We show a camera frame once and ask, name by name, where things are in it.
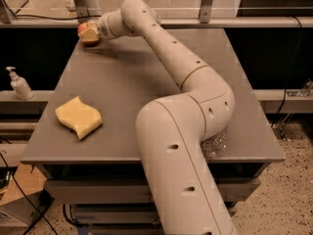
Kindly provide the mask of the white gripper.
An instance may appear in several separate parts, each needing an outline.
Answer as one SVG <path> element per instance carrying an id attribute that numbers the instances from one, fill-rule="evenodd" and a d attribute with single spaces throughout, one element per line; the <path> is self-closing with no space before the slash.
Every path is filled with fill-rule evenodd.
<path id="1" fill-rule="evenodd" d="M 109 15 L 104 14 L 99 17 L 97 21 L 97 27 L 101 32 L 101 35 L 107 39 L 114 39 L 114 35 L 110 30 L 109 26 Z M 99 32 L 95 27 L 84 27 L 79 31 L 79 38 L 85 44 L 95 44 L 99 41 Z"/>

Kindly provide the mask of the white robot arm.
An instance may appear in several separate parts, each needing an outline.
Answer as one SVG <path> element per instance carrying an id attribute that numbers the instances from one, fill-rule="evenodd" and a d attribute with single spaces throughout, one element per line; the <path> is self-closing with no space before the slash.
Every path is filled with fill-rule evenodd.
<path id="1" fill-rule="evenodd" d="M 163 29 L 142 0 L 125 0 L 96 23 L 83 23 L 86 43 L 141 36 L 180 91 L 143 107 L 136 119 L 141 162 L 165 235 L 238 235 L 201 151 L 235 109 L 230 85 Z"/>

